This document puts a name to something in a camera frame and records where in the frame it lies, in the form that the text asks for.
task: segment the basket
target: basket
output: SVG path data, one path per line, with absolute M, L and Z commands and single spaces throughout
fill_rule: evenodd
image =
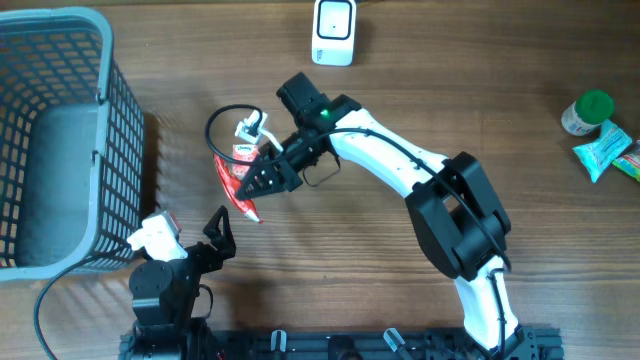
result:
M 0 281 L 51 278 L 126 244 L 143 150 L 143 114 L 100 13 L 0 13 Z M 76 272 L 132 256 L 127 247 Z

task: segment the green lid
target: green lid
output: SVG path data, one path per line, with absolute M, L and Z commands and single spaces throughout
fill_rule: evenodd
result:
M 598 125 L 613 115 L 613 99 L 602 90 L 589 90 L 576 101 L 576 113 L 582 121 Z

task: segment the basket bottom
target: basket bottom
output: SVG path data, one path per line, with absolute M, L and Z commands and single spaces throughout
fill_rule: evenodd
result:
M 34 120 L 17 232 L 17 266 L 56 263 L 84 238 L 97 119 L 96 104 L 75 104 L 52 108 Z

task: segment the wooden table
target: wooden table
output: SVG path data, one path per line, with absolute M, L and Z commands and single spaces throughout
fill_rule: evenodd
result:
M 99 10 L 147 112 L 147 200 L 176 213 L 184 244 L 204 240 L 209 217 L 230 205 L 203 138 L 208 116 L 255 104 L 283 138 L 294 125 L 275 91 L 304 71 L 409 141 L 482 162 L 513 223 L 507 288 L 521 323 L 559 327 L 567 359 L 640 357 L 640 184 L 615 168 L 592 184 L 571 150 L 591 139 L 559 122 L 600 87 L 616 100 L 614 121 L 640 135 L 640 4 L 371 2 L 358 9 L 347 68 L 312 64 L 310 2 Z M 227 150 L 235 116 L 214 129 Z M 333 170 L 324 160 L 310 176 Z M 364 169 L 347 163 L 318 188 L 256 202 L 265 223 L 233 210 L 238 255 L 204 276 L 212 328 L 462 325 L 453 282 L 420 251 L 404 201 Z M 129 272 L 63 279 L 45 298 L 43 330 L 62 359 L 114 357 L 134 320 Z M 0 358 L 44 356 L 32 327 L 43 285 L 2 286 Z

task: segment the bottle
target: bottle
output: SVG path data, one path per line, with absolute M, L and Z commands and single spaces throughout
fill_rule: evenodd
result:
M 594 89 L 584 93 L 562 114 L 562 126 L 571 135 L 589 134 L 613 115 L 614 104 L 609 94 Z

